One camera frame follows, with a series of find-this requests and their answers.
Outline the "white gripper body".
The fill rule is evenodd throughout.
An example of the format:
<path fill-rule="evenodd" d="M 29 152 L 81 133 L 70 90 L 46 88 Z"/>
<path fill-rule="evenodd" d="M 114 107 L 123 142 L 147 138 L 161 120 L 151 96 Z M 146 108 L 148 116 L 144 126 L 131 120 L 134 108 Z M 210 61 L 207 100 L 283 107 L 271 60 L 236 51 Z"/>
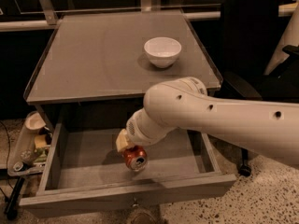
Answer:
<path fill-rule="evenodd" d="M 144 108 L 136 111 L 126 123 L 128 138 L 140 146 L 154 145 L 173 130 L 174 127 L 164 127 L 151 119 Z"/>

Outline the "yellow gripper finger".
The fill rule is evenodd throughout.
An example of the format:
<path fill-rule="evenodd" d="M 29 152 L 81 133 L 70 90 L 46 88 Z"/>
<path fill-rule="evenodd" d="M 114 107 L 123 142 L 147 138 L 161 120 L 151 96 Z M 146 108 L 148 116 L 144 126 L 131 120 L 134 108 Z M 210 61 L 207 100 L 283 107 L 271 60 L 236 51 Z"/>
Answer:
<path fill-rule="evenodd" d="M 116 139 L 116 149 L 119 153 L 122 153 L 126 149 L 134 147 L 135 144 L 130 140 L 128 133 L 125 129 L 122 129 Z"/>

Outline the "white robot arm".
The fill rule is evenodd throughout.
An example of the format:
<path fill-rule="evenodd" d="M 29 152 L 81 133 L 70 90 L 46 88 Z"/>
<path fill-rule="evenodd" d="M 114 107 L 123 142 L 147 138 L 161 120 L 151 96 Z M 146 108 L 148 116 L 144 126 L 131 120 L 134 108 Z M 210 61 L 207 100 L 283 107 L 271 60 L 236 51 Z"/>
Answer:
<path fill-rule="evenodd" d="M 116 149 L 128 168 L 138 171 L 147 164 L 143 147 L 176 128 L 210 134 L 294 168 L 299 165 L 299 105 L 210 97 L 195 77 L 150 87 L 143 108 L 117 136 Z"/>

